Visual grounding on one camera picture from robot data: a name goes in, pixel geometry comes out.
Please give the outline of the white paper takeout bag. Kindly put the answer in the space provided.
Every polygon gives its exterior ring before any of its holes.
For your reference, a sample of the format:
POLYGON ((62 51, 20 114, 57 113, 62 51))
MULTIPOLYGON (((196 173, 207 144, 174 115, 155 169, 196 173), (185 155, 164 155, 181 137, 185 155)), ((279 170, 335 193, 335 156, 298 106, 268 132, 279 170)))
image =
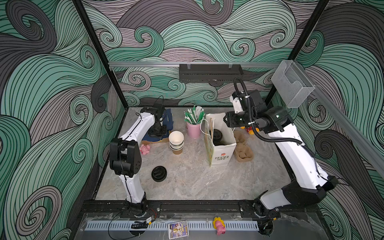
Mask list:
POLYGON ((200 125, 210 167, 227 166, 237 146, 233 130, 223 120, 225 116, 225 113, 207 114, 200 125), (218 146, 213 142, 212 130, 218 130, 223 135, 218 146))

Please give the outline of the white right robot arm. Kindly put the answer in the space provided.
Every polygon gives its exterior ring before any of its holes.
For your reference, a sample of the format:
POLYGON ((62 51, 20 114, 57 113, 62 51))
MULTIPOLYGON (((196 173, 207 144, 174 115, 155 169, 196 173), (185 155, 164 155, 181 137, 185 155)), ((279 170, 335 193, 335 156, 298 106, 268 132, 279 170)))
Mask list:
POLYGON ((286 186, 257 197, 257 214, 266 215, 288 205, 305 208, 320 203, 339 181, 317 163, 291 115, 280 106, 268 108, 259 91, 248 91, 240 78, 235 78, 233 84, 235 92, 230 101, 234 111, 226 113, 224 122, 229 128, 249 127, 259 140, 276 144, 295 176, 286 186))

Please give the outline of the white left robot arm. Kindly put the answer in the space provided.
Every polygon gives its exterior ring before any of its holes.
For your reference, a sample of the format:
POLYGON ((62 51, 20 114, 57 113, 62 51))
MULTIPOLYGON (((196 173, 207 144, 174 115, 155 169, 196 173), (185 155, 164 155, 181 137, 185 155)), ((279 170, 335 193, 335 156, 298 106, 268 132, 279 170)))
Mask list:
POLYGON ((141 142, 145 135, 161 138, 167 133, 164 111, 162 104, 142 108, 128 132, 110 143, 110 168, 123 182, 126 200, 131 204, 140 204, 146 195, 138 176, 142 164, 141 142))

